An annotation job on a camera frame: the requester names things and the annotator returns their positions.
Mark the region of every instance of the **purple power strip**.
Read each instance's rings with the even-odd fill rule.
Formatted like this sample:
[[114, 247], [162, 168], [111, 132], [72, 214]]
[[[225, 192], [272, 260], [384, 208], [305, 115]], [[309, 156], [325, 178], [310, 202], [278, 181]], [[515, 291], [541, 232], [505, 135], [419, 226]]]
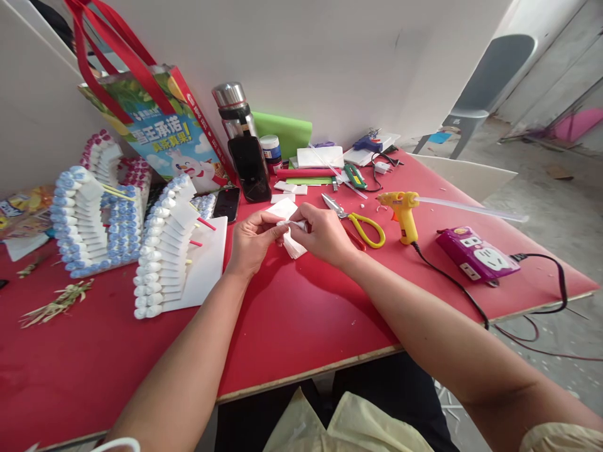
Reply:
[[521, 269], [517, 262], [482, 240], [468, 226], [445, 229], [435, 241], [473, 281], [496, 287], [499, 278]]

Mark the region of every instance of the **chair leg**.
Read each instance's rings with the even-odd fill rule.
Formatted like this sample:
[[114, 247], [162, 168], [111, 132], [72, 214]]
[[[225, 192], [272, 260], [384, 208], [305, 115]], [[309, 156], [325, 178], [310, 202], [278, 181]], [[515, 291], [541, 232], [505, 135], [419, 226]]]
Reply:
[[471, 124], [471, 126], [463, 127], [460, 130], [460, 139], [457, 145], [454, 147], [454, 151], [452, 151], [452, 154], [450, 155], [451, 160], [456, 160], [457, 158], [459, 158], [461, 152], [463, 151], [463, 149], [465, 149], [465, 146], [473, 136], [473, 133], [475, 133], [475, 130], [477, 130], [477, 128], [481, 126], [485, 120], [486, 118], [483, 118]]
[[423, 135], [423, 137], [419, 140], [419, 143], [413, 149], [413, 154], [418, 154], [421, 151], [421, 148], [425, 145], [425, 143], [427, 143], [427, 140], [429, 140], [430, 136], [431, 135]]

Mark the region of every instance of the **hand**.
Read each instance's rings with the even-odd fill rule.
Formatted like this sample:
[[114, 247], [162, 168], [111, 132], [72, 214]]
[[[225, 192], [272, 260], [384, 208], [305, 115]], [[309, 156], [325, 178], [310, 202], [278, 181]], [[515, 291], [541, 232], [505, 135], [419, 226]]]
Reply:
[[226, 272], [251, 278], [259, 271], [271, 243], [283, 246], [287, 225], [276, 226], [284, 218], [260, 210], [239, 222], [232, 233], [231, 259]]
[[291, 238], [319, 259], [341, 268], [359, 251], [347, 236], [337, 214], [331, 209], [319, 209], [303, 203], [291, 216], [291, 221], [307, 220], [312, 232], [304, 232], [291, 223]]

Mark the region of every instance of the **gray chair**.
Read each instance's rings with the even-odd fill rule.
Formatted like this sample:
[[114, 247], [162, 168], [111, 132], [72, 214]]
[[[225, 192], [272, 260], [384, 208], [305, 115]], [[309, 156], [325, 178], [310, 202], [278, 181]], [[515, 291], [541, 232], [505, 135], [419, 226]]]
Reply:
[[[473, 75], [467, 82], [452, 111], [442, 126], [460, 129], [460, 139], [451, 159], [457, 159], [471, 135], [490, 115], [505, 86], [517, 74], [536, 49], [536, 41], [528, 35], [507, 35], [490, 42]], [[425, 135], [416, 145], [418, 154], [431, 135]]]

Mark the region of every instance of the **light yellow clothing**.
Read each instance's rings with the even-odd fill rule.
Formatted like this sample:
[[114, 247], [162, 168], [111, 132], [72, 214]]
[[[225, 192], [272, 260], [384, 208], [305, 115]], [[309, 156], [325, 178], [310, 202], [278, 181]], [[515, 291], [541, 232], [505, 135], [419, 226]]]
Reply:
[[[519, 452], [602, 451], [603, 434], [569, 424], [534, 427]], [[268, 439], [264, 452], [433, 452], [409, 424], [346, 392], [324, 428], [299, 388]]]

